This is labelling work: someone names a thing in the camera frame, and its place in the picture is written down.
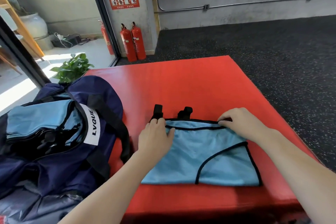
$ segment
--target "black metal frame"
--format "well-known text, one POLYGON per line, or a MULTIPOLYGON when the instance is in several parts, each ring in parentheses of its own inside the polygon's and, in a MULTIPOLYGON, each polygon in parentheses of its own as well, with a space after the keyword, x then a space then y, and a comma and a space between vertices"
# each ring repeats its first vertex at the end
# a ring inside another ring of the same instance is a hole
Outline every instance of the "black metal frame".
POLYGON ((104 0, 95 0, 95 1, 96 1, 98 10, 99 10, 100 16, 101 16, 101 20, 103 21, 103 24, 106 28, 108 38, 110 40, 110 43, 112 44, 112 48, 113 48, 113 51, 115 53, 115 60, 112 61, 110 66, 115 66, 121 58, 120 49, 118 47, 118 43, 117 43, 113 28, 112 28, 110 17, 107 13, 107 9, 106 9, 104 0))
POLYGON ((50 82, 42 69, 0 16, 0 45, 38 88, 50 82))

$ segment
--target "light blue fabric in bag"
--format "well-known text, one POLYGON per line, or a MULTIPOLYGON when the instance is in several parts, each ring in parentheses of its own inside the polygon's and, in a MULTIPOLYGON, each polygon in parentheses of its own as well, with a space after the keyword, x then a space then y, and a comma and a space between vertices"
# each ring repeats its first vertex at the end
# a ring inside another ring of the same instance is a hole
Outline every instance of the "light blue fabric in bag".
MULTIPOLYGON (((7 138, 27 137, 41 128, 56 129, 65 120, 67 109, 71 102, 72 100, 60 100, 14 107, 8 112, 7 138)), ((82 120, 75 109, 66 121, 64 129, 70 130, 77 124, 81 124, 79 129, 81 130, 83 126, 82 120)))
POLYGON ((229 128, 198 121, 166 122, 167 127, 176 129, 173 145, 142 184, 195 183, 204 161, 231 146, 241 145, 209 160, 200 171, 199 182, 222 186, 261 185, 259 172, 245 147, 246 140, 229 128))

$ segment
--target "fire extinguisher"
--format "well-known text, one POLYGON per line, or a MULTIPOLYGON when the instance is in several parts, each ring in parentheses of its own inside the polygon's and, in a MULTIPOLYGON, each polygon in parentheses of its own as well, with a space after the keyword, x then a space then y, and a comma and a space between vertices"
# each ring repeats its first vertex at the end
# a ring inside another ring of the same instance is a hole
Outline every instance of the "fire extinguisher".
POLYGON ((108 49, 108 51, 109 51, 109 53, 110 53, 111 55, 114 55, 114 51, 113 51, 112 45, 111 45, 110 40, 109 40, 109 38, 108 38, 108 36, 107 36, 106 28, 104 27, 103 22, 102 22, 102 21, 100 21, 100 22, 101 22, 100 30, 101 30, 101 32, 102 32, 102 34, 103 34, 105 43, 106 43, 106 45, 107 45, 107 49, 108 49))
POLYGON ((132 38, 133 43, 136 51, 136 55, 138 59, 145 59, 146 58, 146 52, 145 52, 145 46, 144 41, 142 39, 141 29, 135 25, 135 22, 132 22, 132 38))
POLYGON ((125 47, 127 59, 129 62, 133 62, 137 60, 137 55, 135 53, 135 49, 133 46, 131 31, 125 27, 124 24, 121 23, 121 31, 120 31, 121 39, 123 40, 123 44, 125 47))

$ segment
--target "white label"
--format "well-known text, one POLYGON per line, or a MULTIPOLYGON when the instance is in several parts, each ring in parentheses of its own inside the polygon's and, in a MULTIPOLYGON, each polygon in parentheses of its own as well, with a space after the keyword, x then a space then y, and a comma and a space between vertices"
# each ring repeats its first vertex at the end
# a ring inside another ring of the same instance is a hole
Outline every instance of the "white label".
POLYGON ((84 139, 84 143, 98 145, 99 137, 100 137, 100 120, 97 112, 94 109, 87 107, 86 105, 82 106, 86 118, 87 118, 87 134, 84 139))

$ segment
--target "red table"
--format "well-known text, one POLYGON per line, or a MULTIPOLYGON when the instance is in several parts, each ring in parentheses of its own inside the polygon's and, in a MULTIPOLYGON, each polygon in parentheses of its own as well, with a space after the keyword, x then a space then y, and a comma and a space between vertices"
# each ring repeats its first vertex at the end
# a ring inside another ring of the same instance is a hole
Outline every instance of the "red table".
MULTIPOLYGON (((176 117, 185 106, 191 106, 191 118, 202 120, 217 120, 229 109, 246 107, 266 126, 279 130, 315 158, 229 56, 95 69, 87 74, 104 78, 119 95, 123 120, 136 149, 138 135, 151 118, 155 104, 163 105, 166 118, 176 117)), ((155 215, 202 218, 252 211, 281 215, 300 210, 299 202, 266 153, 253 142, 249 142, 249 149, 261 173, 262 187, 140 185, 125 219, 155 215)), ((120 148, 114 150, 111 164, 119 152, 120 148)), ((114 164, 113 171, 120 166, 114 164)))

